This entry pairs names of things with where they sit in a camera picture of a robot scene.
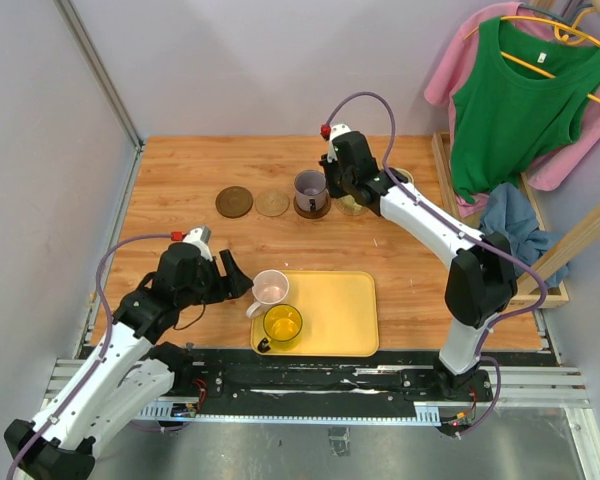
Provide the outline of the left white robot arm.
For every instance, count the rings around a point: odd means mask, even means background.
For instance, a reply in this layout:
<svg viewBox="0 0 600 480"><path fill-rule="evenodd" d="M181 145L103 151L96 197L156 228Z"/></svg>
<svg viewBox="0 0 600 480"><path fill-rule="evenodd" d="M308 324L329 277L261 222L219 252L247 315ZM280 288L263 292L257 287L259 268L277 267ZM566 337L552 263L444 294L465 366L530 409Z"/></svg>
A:
<svg viewBox="0 0 600 480"><path fill-rule="evenodd" d="M175 242L116 310L96 349L32 420L14 420L4 433L13 458L7 476L86 479L103 447L148 403L194 383L185 352L158 341L181 311L242 297L252 287L230 251L214 258L202 240Z"/></svg>

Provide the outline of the cream plastic cup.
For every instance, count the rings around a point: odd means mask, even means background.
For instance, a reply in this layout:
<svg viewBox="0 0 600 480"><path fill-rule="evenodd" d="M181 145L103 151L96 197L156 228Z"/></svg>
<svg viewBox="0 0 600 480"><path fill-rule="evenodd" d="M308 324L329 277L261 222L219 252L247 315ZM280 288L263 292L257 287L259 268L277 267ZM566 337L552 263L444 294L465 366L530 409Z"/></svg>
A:
<svg viewBox="0 0 600 480"><path fill-rule="evenodd" d="M407 171L406 169L403 169L403 168L394 168L394 171L396 173L399 173L402 177L406 178L409 183L413 183L414 182L413 175L409 171Z"/></svg>

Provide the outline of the yellow transparent cup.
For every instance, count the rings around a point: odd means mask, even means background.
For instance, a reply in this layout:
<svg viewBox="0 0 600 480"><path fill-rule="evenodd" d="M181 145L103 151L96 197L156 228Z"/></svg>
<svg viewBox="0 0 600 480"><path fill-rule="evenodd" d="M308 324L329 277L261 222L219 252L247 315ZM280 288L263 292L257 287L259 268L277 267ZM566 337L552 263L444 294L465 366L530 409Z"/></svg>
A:
<svg viewBox="0 0 600 480"><path fill-rule="evenodd" d="M274 354L289 351L297 345L304 322L298 309L289 304L280 304L267 311L262 326L264 336L257 344L256 351Z"/></svg>

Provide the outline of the white cup green handle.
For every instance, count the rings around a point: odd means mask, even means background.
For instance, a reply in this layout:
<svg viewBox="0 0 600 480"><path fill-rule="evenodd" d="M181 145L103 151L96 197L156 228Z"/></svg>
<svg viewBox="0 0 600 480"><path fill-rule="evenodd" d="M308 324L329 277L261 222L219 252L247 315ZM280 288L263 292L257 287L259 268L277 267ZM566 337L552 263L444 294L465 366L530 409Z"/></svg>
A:
<svg viewBox="0 0 600 480"><path fill-rule="evenodd" d="M352 196L345 196L342 197L340 200L340 205L343 208L346 209L351 209L351 210L356 210L356 209L360 209L361 205L359 205L358 203L355 202L354 198Z"/></svg>

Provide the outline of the purple plastic cup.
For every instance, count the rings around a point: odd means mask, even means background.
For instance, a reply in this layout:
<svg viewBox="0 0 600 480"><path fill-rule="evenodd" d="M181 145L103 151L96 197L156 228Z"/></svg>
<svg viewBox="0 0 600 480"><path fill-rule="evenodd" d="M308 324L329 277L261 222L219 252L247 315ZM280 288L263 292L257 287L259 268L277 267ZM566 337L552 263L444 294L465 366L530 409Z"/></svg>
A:
<svg viewBox="0 0 600 480"><path fill-rule="evenodd" d="M305 170L294 180L295 202L306 212L317 212L326 204L327 181L323 173Z"/></svg>

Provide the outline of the pink plastic cup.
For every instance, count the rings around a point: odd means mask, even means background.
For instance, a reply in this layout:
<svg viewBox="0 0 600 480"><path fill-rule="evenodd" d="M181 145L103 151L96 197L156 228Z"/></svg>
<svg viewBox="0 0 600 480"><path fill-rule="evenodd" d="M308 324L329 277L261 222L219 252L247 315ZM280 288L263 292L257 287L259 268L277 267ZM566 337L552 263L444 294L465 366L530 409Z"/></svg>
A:
<svg viewBox="0 0 600 480"><path fill-rule="evenodd" d="M290 291L288 277L278 270L265 270L256 275L251 289L254 301L246 310L246 317L253 319L267 309L284 303Z"/></svg>

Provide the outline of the woven rattan coaster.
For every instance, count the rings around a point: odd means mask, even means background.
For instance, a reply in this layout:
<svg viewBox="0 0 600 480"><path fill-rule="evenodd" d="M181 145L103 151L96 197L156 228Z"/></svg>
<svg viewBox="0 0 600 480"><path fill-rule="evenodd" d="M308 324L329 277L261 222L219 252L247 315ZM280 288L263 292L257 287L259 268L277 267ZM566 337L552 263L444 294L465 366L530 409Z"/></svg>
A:
<svg viewBox="0 0 600 480"><path fill-rule="evenodd" d="M286 193L278 189L268 189L258 194L254 205L259 214L266 217L278 217L287 211L290 200Z"/></svg>
<svg viewBox="0 0 600 480"><path fill-rule="evenodd" d="M343 208L343 207L340 205L340 202L339 202L339 200L340 200L341 198L335 199L335 200L334 200L334 204L335 204L336 208L337 208L337 209L338 209L338 210L339 210L341 213L343 213L343 214L345 214L345 215L348 215L348 216L361 216L361 215L364 215L364 214L365 214L365 213L368 211L368 208L367 208L367 207L365 207L365 206L363 206L363 205L361 205L361 208L360 208L360 209L356 209L356 210L351 210L351 209L346 209L346 208Z"/></svg>

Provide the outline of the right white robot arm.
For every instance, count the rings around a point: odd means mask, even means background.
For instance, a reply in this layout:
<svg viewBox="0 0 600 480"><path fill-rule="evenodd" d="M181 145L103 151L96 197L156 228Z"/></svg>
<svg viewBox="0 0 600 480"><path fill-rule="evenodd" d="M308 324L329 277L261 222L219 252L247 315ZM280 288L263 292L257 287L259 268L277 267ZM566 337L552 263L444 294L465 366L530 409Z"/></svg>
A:
<svg viewBox="0 0 600 480"><path fill-rule="evenodd" d="M434 363L433 387L446 400L466 392L478 370L489 325L517 293L506 238L485 236L423 196L400 172L379 168L366 137L345 124L324 125L321 156L332 198L353 200L427 247L448 271L444 293L452 321Z"/></svg>

